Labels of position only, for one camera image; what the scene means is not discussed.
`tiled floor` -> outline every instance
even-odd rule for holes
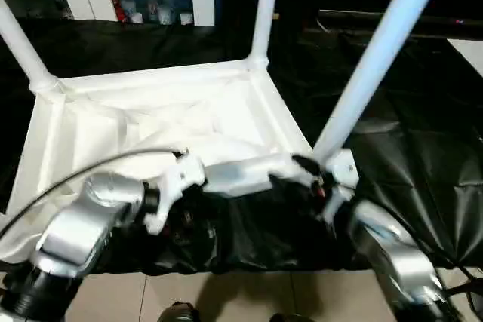
[[[457,271],[442,274],[448,286],[464,281]],[[195,305],[203,322],[268,322],[276,312],[315,322],[394,321],[370,271],[90,276],[66,321],[156,322],[176,301]],[[464,296],[455,303],[467,321],[477,321]]]

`black tarp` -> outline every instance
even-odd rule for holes
[[[37,20],[23,28],[60,77],[231,60],[246,55],[249,45],[233,33],[179,26]],[[368,38],[310,29],[297,37],[284,34],[275,23],[269,73],[313,144]],[[33,97],[4,44],[0,69],[9,131],[0,155],[1,180],[11,181]],[[361,175],[358,195],[409,223],[430,250],[442,248],[474,266],[483,264],[482,81],[446,41],[411,39],[347,142]],[[11,184],[2,186],[5,202]],[[229,201],[196,195],[175,205],[169,231],[158,237],[141,229],[120,231],[99,271],[365,267],[352,258],[349,244],[334,240],[316,221],[319,208],[306,192],[287,185]],[[448,266],[437,253],[430,255]]]

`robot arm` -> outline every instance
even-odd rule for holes
[[[344,230],[334,227],[341,206],[354,195],[358,174],[348,150],[326,165],[325,175],[313,175],[291,155],[277,154],[204,168],[197,157],[187,155],[158,178],[155,188],[114,173],[94,174],[86,179],[77,200],[52,219],[29,264],[5,278],[3,317],[61,320],[114,228],[139,222],[150,234],[158,234],[184,190],[198,186],[225,196],[246,195],[270,189],[273,174],[323,190],[327,201],[323,220],[333,233],[347,234],[357,252],[368,259],[398,320],[458,321],[432,263],[385,210],[362,201],[353,208]]]

